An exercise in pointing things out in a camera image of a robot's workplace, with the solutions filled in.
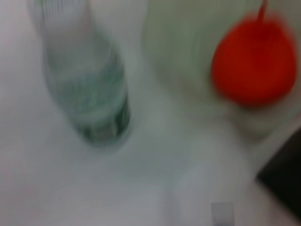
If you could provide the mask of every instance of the bottle cap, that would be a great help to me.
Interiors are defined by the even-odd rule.
[[[244,107],[263,107],[284,98],[298,71],[291,32],[276,16],[247,16],[221,41],[212,62],[212,80],[225,98]]]
[[[28,5],[33,23],[47,46],[65,47],[91,34],[87,0],[28,0]]]

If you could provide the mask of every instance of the red cap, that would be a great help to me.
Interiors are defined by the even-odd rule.
[[[218,46],[212,79],[224,97],[246,107],[261,107],[285,97],[297,79],[297,48],[276,17],[250,16]]]

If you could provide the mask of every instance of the water bottle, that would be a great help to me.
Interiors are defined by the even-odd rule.
[[[96,29],[87,0],[30,0],[44,43],[44,74],[51,97],[92,144],[125,137],[130,122],[122,59]]]

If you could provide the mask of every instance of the black object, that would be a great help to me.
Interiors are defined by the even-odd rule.
[[[301,130],[289,138],[258,179],[301,220]]]

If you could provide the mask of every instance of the white table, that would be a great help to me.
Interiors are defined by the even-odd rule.
[[[145,0],[92,3],[122,47],[131,136],[112,153],[81,142],[45,89],[25,1],[1,0],[0,225],[209,226],[224,201],[238,226],[296,225],[253,181],[231,124],[190,121],[166,101],[140,53]]]

